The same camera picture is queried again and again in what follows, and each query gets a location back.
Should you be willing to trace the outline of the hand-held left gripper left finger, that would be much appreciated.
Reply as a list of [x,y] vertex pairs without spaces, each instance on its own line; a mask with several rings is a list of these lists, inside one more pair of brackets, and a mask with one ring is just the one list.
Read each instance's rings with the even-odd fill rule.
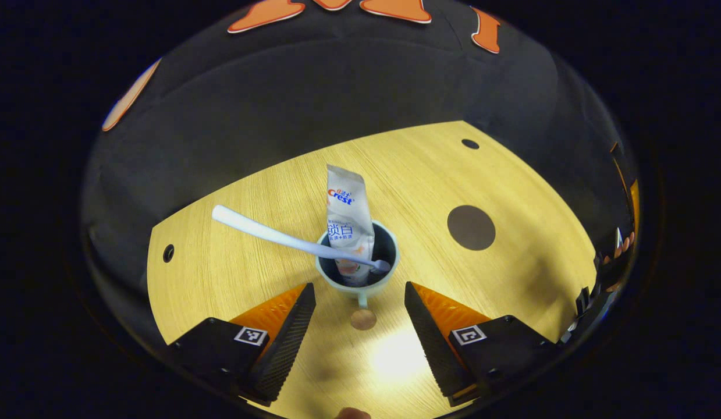
[[167,353],[209,388],[268,407],[293,368],[315,306],[314,286],[305,283],[230,321],[204,319]]

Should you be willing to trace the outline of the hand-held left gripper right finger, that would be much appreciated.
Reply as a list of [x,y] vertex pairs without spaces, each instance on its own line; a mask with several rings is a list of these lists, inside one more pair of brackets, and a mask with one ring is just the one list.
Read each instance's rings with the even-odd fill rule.
[[406,283],[404,305],[453,407],[503,395],[557,355],[555,343],[515,316],[488,318],[418,283]]

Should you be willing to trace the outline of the pale blue cup wooden handle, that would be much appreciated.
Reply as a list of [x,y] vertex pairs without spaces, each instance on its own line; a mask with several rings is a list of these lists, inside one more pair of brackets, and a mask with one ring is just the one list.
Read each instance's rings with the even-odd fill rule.
[[370,331],[377,323],[377,315],[369,308],[369,300],[386,289],[400,262],[400,250],[397,237],[379,220],[372,221],[375,243],[372,260],[389,263],[390,269],[384,272],[370,272],[363,286],[352,286],[340,275],[334,260],[315,257],[315,267],[325,281],[344,297],[355,300],[357,308],[350,314],[350,326],[357,331]]

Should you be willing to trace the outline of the white toothbrush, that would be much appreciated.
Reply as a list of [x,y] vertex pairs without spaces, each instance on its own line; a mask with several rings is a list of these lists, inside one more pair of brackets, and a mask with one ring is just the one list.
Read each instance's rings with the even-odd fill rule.
[[212,218],[223,225],[230,226],[231,228],[248,235],[252,235],[269,242],[275,242],[286,247],[302,250],[307,254],[316,255],[316,257],[332,260],[348,260],[357,264],[366,265],[370,268],[371,272],[376,274],[387,273],[392,268],[392,266],[384,260],[372,261],[364,259],[363,257],[360,257],[360,255],[351,254],[350,252],[346,252],[344,250],[334,249],[333,247],[289,236],[283,232],[274,230],[269,226],[262,225],[261,223],[222,205],[214,206]]

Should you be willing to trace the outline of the round dark brown coaster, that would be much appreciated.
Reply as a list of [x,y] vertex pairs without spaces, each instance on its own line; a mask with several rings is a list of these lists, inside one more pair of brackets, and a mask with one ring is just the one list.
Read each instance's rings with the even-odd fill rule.
[[453,208],[446,218],[446,226],[451,237],[469,250],[488,249],[496,238],[496,226],[492,218],[475,206]]

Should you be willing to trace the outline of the white toothpaste tube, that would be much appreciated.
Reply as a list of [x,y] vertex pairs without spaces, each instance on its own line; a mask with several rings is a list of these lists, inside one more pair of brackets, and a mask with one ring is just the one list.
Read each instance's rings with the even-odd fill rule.
[[326,235],[330,246],[364,260],[372,258],[375,232],[363,177],[328,165]]

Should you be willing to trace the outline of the wooden desktop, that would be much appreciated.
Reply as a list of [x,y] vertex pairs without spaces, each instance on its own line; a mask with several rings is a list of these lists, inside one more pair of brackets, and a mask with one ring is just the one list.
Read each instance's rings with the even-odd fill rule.
[[[473,150],[461,143],[474,140]],[[339,294],[299,250],[214,222],[222,204],[315,242],[326,231],[326,166],[362,175],[373,219],[397,237],[400,262],[369,300],[377,315],[356,331],[357,303]],[[496,238],[485,250],[459,245],[446,226],[458,206],[479,207]],[[172,260],[162,255],[173,244]],[[491,136],[466,122],[388,131],[320,148],[244,177],[154,226],[147,291],[166,344],[214,317],[225,321],[304,283],[316,308],[296,361],[268,412],[332,419],[341,408],[372,419],[431,419],[452,411],[404,307],[407,281],[498,318],[513,315],[557,340],[576,297],[595,282],[595,249],[557,191]]]

